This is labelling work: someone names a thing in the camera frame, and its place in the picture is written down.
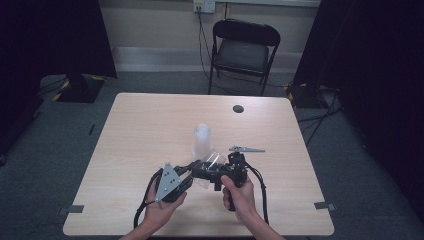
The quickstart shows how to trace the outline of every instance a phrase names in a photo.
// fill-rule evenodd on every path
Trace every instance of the hand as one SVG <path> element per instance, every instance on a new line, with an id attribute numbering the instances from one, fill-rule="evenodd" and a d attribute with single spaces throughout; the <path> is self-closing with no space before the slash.
<path id="1" fill-rule="evenodd" d="M 154 202 L 156 195 L 154 186 L 156 186 L 156 179 L 152 182 L 146 199 L 147 203 L 153 203 L 147 205 L 143 221 L 121 239 L 147 239 L 169 221 L 174 211 L 183 204 L 187 196 L 187 192 L 185 192 L 173 203 Z"/>
<path id="2" fill-rule="evenodd" d="M 224 206 L 227 209 L 230 208 L 229 198 L 231 196 L 236 207 L 236 217 L 241 223 L 246 224 L 247 218 L 258 215 L 255 207 L 254 186 L 249 177 L 247 177 L 246 182 L 241 188 L 236 187 L 233 180 L 225 175 L 221 177 L 221 182 L 225 186 L 222 190 L 224 194 Z"/>

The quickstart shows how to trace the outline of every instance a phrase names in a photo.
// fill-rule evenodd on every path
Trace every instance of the power outlet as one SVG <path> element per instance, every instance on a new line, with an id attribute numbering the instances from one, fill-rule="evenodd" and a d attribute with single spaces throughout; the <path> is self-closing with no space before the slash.
<path id="1" fill-rule="evenodd" d="M 215 13 L 215 1 L 193 0 L 193 12 Z"/>

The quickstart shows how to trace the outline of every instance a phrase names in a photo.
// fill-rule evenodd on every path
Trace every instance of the wooden table top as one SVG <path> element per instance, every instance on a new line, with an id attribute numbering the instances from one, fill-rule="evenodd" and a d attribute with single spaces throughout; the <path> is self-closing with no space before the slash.
<path id="1" fill-rule="evenodd" d="M 241 105 L 243 113 L 235 113 Z M 285 98 L 121 93 L 112 106 L 63 231 L 72 236 L 125 235 L 132 229 L 152 175 L 166 162 L 191 162 L 194 128 L 206 123 L 211 143 L 224 156 L 244 153 L 267 186 L 270 225 L 281 235 L 331 235 L 334 226 L 290 102 Z M 262 214 L 257 178 L 256 208 Z M 187 198 L 155 236 L 251 236 L 226 210 L 222 193 L 193 183 Z"/>

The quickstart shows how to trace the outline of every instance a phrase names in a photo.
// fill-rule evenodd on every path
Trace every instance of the gray carpet floor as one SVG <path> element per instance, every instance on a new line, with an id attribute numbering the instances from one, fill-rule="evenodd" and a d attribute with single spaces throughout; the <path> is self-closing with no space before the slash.
<path id="1" fill-rule="evenodd" d="M 42 80 L 40 94 L 45 101 L 38 117 L 0 168 L 0 239 L 117 239 L 67 237 L 62 232 L 66 216 L 59 214 L 72 205 L 115 96 L 120 92 L 207 93 L 203 72 L 120 72 L 118 79 L 106 80 L 94 103 L 54 102 L 61 79 Z M 271 74 L 272 86 L 267 86 L 265 96 L 285 97 L 281 86 L 292 79 L 293 74 Z M 243 92 L 214 88 L 213 94 L 259 93 L 257 83 L 227 76 L 216 79 L 216 84 Z M 332 97 L 326 94 L 328 102 Z M 294 111 L 298 119 L 326 112 Z M 314 130 L 311 123 L 299 125 L 305 142 Z M 384 168 L 365 152 L 359 135 L 341 111 L 326 118 L 308 144 L 324 197 L 336 206 L 330 212 L 335 233 L 310 239 L 424 239 L 423 225 Z"/>

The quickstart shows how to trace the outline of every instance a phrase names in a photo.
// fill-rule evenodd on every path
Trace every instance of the black chair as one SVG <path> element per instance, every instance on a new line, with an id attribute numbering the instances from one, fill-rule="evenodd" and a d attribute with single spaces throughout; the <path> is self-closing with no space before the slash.
<path id="1" fill-rule="evenodd" d="M 218 38 L 222 39 L 219 50 Z M 273 27 L 236 19 L 225 19 L 213 27 L 212 62 L 208 94 L 211 94 L 213 69 L 260 77 L 261 96 L 264 94 L 280 34 Z"/>

